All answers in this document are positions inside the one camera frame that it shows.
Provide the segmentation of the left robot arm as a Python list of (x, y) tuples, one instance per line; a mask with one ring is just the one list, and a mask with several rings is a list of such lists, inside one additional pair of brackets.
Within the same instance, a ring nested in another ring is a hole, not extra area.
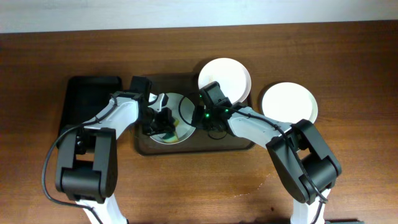
[(112, 93), (102, 110), (57, 139), (56, 189), (67, 196), (66, 206), (84, 210), (91, 223), (128, 222), (114, 194), (120, 135), (135, 124), (147, 136), (175, 130), (167, 94), (152, 94), (151, 88), (148, 78), (133, 77), (129, 89)]

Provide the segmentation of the green yellow sponge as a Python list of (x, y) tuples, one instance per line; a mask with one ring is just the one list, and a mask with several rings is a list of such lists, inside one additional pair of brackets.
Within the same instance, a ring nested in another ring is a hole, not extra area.
[(173, 144), (177, 143), (179, 141), (179, 138), (177, 136), (177, 132), (173, 131), (171, 133), (166, 133), (163, 137), (162, 140), (167, 143), (167, 144)]

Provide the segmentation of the white plate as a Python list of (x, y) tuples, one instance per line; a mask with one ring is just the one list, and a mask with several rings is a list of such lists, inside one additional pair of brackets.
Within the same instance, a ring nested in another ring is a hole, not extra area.
[(198, 87), (218, 82), (221, 91), (232, 104), (242, 103), (251, 91), (251, 76), (246, 67), (231, 58), (217, 58), (208, 62), (198, 76)]
[(262, 96), (261, 110), (264, 116), (285, 123), (298, 123), (302, 119), (314, 123), (318, 116), (314, 95), (292, 82), (271, 85)]

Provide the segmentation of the white plate top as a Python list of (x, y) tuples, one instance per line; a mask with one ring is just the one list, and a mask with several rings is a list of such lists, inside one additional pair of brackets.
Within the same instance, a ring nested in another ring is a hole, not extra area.
[(217, 58), (208, 62), (198, 76), (198, 87), (218, 82), (221, 91), (232, 104), (242, 103), (251, 91), (251, 76), (246, 67), (231, 58)]

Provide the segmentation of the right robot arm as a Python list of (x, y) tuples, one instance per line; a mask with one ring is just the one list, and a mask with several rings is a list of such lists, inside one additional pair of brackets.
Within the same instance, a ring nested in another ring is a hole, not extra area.
[(241, 103), (232, 104), (218, 82), (200, 88), (203, 105), (193, 124), (206, 131), (225, 132), (267, 149), (282, 185), (294, 199), (291, 223), (325, 223), (328, 195), (342, 173), (341, 164), (315, 125), (276, 121)]

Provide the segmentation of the pale blue plate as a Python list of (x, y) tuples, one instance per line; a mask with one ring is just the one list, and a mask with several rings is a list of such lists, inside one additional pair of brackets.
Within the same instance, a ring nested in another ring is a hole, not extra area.
[(155, 112), (161, 112), (161, 115), (166, 115), (166, 124), (173, 125), (170, 131), (152, 135), (150, 138), (155, 142), (167, 144), (162, 137), (166, 133), (176, 131), (179, 141), (173, 144), (178, 144), (188, 139), (195, 131), (195, 127), (191, 125), (195, 106), (188, 98), (180, 102), (182, 98), (179, 93), (161, 93), (158, 96), (150, 94), (149, 107)]

